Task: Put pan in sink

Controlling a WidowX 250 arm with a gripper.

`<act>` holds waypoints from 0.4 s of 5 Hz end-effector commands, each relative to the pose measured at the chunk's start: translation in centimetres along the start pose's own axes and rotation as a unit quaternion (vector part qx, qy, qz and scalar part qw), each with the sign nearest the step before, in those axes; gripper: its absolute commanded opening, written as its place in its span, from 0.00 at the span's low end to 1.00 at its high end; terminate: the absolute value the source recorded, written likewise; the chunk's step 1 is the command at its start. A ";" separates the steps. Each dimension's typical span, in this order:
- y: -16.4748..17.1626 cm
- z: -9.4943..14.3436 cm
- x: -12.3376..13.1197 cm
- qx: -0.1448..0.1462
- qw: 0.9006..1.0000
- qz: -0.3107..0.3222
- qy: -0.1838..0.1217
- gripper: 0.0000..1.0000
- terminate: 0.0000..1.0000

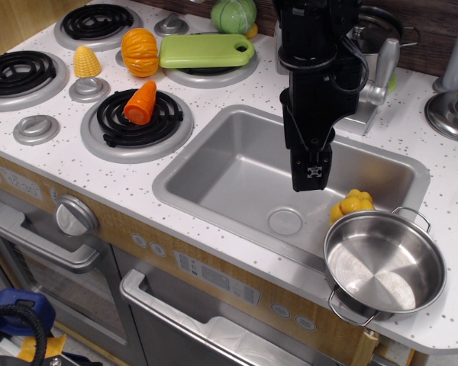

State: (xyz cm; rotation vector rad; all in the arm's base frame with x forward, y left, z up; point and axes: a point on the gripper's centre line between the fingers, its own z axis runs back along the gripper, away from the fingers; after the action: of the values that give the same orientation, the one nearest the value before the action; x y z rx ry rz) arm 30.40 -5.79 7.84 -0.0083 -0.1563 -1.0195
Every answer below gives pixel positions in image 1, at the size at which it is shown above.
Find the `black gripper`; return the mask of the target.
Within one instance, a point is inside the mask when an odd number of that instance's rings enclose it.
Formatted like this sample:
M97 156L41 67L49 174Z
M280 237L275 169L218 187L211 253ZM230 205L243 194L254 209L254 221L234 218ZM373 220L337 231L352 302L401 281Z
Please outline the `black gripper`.
M279 99L293 189L306 191L310 180L311 190L324 190L331 172L334 125L355 113L357 96L332 87L289 87Z

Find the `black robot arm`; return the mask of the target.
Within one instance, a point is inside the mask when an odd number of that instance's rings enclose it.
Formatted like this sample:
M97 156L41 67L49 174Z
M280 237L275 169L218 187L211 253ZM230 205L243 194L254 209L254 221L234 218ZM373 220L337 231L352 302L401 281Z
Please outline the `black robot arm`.
M280 64L289 86L279 96L295 191L322 190L331 171L336 122L356 112L369 69L348 33L360 1L275 1Z

